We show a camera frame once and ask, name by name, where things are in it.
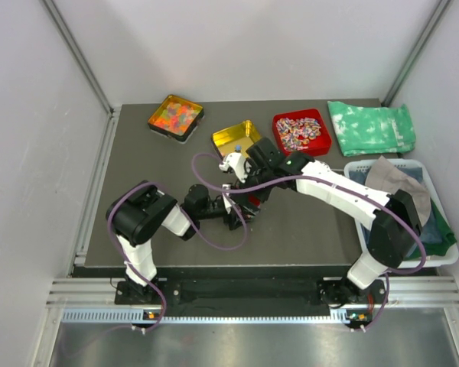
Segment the speckled tin pastel star candies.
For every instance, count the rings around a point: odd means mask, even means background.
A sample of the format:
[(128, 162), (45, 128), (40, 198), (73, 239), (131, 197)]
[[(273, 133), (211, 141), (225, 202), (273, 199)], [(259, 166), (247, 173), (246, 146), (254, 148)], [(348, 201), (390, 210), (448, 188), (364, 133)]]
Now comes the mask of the speckled tin pastel star candies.
[(211, 136), (211, 142), (220, 158), (235, 152), (237, 147), (240, 147), (239, 152), (247, 158), (246, 150), (261, 138), (262, 135), (256, 126), (250, 120), (245, 120), (214, 132)]

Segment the red round lid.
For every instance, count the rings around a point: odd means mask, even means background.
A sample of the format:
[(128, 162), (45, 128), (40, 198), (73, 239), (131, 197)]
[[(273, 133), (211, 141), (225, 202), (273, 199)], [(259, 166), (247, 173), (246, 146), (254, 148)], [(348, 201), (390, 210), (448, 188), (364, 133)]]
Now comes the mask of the red round lid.
[(256, 196), (254, 196), (252, 194), (249, 195), (248, 199), (249, 199), (249, 202), (254, 206), (259, 207), (260, 204), (261, 204), (261, 201)]

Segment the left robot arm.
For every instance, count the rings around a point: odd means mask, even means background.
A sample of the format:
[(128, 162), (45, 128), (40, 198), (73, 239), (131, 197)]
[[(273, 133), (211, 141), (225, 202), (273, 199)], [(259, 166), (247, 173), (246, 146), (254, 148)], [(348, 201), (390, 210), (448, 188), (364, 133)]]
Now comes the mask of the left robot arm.
[(260, 210), (261, 200), (250, 193), (234, 196), (226, 193), (212, 198), (204, 185), (194, 184), (179, 204), (173, 196), (147, 181), (140, 186), (123, 203), (115, 201), (107, 210), (106, 219), (125, 255), (127, 287), (145, 304), (158, 294), (158, 285), (152, 280), (157, 269), (151, 240), (159, 228), (187, 241), (196, 235), (204, 220), (221, 218), (234, 230), (252, 221)]

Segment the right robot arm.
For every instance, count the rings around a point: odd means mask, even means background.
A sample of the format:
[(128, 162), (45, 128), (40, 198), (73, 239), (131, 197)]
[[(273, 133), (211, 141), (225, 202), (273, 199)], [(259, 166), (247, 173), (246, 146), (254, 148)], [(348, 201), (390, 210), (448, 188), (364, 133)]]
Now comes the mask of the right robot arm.
[(333, 172), (324, 162), (296, 151), (283, 154), (267, 138), (246, 151), (227, 154), (220, 170), (236, 175), (231, 199), (254, 216), (273, 188), (312, 196), (351, 216), (369, 232), (360, 257), (343, 277), (339, 289), (350, 302), (365, 298), (382, 274), (398, 268), (420, 242), (422, 226), (412, 196), (373, 189)]

